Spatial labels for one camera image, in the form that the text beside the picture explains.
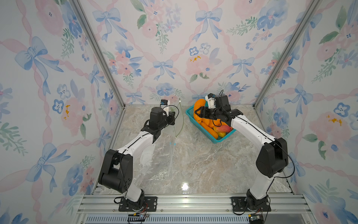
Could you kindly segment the clear zip-top bag green print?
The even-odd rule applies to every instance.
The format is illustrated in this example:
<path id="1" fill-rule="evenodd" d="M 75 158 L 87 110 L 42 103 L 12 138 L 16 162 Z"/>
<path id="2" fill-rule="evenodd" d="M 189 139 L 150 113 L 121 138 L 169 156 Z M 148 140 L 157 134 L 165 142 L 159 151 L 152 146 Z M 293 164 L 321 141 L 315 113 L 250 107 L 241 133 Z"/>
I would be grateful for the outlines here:
<path id="1" fill-rule="evenodd" d="M 184 109 L 182 107 L 181 98 L 179 98 L 176 103 L 168 101 L 168 107 L 166 107 L 165 110 L 170 113 L 175 113 L 174 124 L 171 124 L 164 129 L 164 133 L 168 135 L 169 145 L 174 148 L 176 139 L 184 127 Z"/>

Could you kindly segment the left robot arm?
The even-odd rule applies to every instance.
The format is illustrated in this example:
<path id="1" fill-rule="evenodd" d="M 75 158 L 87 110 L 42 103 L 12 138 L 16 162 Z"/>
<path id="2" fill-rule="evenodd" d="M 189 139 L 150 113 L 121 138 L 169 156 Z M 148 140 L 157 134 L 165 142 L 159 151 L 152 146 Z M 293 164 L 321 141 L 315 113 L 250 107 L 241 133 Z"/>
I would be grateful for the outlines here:
<path id="1" fill-rule="evenodd" d="M 175 125 L 176 112 L 168 108 L 168 105 L 152 108 L 150 118 L 132 141 L 120 149 L 110 149 L 104 155 L 98 183 L 121 193 L 132 206 L 141 208 L 145 203 L 144 191 L 132 183 L 133 161 L 155 143 L 163 129 Z"/>

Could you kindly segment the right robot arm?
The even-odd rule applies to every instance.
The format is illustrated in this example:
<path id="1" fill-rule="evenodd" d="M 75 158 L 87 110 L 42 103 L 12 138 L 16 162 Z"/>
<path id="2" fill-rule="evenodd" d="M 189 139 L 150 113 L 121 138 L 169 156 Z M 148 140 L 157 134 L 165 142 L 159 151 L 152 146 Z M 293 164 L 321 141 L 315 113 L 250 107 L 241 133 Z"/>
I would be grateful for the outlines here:
<path id="1" fill-rule="evenodd" d="M 286 140 L 275 138 L 264 132 L 243 112 L 231 108 L 226 95 L 211 93 L 205 99 L 197 101 L 194 105 L 193 116 L 200 121 L 210 120 L 212 123 L 218 121 L 219 124 L 212 128 L 215 133 L 230 133 L 233 130 L 240 132 L 258 149 L 255 162 L 258 173 L 253 185 L 246 193 L 245 208 L 257 211 L 269 205 L 268 191 L 275 179 L 284 178 L 282 172 L 291 161 Z"/>

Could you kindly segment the red green mango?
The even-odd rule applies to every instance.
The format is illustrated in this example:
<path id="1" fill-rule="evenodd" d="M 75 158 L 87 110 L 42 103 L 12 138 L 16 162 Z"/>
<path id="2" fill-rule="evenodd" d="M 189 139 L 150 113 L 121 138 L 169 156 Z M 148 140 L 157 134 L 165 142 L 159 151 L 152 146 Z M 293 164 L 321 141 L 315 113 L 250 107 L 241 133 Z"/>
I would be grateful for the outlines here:
<path id="1" fill-rule="evenodd" d="M 214 126 L 213 129 L 217 133 L 229 133 L 229 132 L 232 131 L 232 128 L 230 126 L 227 126 L 227 125 L 222 125 L 220 127 Z"/>

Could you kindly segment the long orange mango front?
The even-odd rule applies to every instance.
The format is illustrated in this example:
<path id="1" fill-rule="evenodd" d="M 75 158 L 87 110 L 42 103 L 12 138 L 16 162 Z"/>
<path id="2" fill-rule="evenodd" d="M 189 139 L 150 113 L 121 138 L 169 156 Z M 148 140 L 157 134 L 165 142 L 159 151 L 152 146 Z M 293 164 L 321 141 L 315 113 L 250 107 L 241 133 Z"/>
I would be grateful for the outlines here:
<path id="1" fill-rule="evenodd" d="M 218 135 L 218 133 L 215 131 L 215 130 L 213 130 L 212 128 L 210 128 L 207 124 L 205 124 L 205 123 L 203 123 L 203 122 L 201 122 L 201 124 L 200 124 L 210 135 L 212 135 L 213 137 L 214 137 L 214 139 L 218 139 L 218 137 L 219 137 L 219 135 Z"/>

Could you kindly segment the teal plastic basket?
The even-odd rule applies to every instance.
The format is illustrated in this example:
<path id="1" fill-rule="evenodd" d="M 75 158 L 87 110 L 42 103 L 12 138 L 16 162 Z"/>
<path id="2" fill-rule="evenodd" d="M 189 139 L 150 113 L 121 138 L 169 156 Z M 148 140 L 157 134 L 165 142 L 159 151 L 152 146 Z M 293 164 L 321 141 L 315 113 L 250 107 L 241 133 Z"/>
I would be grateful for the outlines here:
<path id="1" fill-rule="evenodd" d="M 186 115 L 189 117 L 190 121 L 192 122 L 192 124 L 194 126 L 197 127 L 197 129 L 202 132 L 209 140 L 211 140 L 211 142 L 213 144 L 216 144 L 216 143 L 220 143 L 220 142 L 223 142 L 224 140 L 226 140 L 229 136 L 231 136 L 235 130 L 232 129 L 231 132 L 229 133 L 218 133 L 219 137 L 218 139 L 214 139 L 214 137 L 212 135 L 210 135 L 198 122 L 195 121 L 194 117 L 193 117 L 193 109 L 194 109 L 194 106 L 192 105 L 191 107 L 189 107 L 187 110 L 186 110 Z M 213 129 L 214 126 L 217 126 L 219 127 L 220 125 L 226 125 L 224 123 L 220 123 L 220 121 L 212 121 L 212 120 L 208 120 L 208 121 L 204 121 L 205 124 L 207 124 L 210 128 Z"/>

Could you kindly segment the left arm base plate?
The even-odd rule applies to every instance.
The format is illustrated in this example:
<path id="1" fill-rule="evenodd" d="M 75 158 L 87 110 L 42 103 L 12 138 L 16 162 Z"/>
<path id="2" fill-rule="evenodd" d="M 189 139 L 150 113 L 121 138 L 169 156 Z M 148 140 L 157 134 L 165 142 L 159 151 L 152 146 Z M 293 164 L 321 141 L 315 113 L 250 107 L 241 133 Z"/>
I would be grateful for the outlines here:
<path id="1" fill-rule="evenodd" d="M 125 197 L 117 197 L 114 202 L 118 204 L 120 212 L 155 212 L 157 210 L 157 197 L 141 197 L 137 202 L 133 202 Z"/>

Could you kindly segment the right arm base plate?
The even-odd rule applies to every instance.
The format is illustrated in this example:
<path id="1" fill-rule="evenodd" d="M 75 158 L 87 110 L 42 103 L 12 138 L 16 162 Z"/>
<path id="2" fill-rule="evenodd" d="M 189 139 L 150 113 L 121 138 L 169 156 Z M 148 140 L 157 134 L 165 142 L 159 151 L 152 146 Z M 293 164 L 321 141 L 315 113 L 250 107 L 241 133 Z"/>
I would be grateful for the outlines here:
<path id="1" fill-rule="evenodd" d="M 268 197 L 259 200 L 254 197 L 231 197 L 230 200 L 234 212 L 255 212 L 259 209 L 261 211 L 271 211 Z"/>

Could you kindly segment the aluminium frame rail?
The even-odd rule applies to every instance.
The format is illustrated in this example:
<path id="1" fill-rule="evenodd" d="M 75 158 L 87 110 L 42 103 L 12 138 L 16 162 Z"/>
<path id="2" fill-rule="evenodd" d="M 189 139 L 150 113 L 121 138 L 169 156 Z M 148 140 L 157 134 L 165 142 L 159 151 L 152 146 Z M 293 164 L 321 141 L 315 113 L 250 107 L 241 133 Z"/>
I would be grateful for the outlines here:
<path id="1" fill-rule="evenodd" d="M 144 213 L 120 211 L 114 195 L 85 196 L 74 224 L 316 224 L 304 196 L 269 195 L 271 210 L 233 211 L 238 205 L 228 194 L 157 195 Z"/>

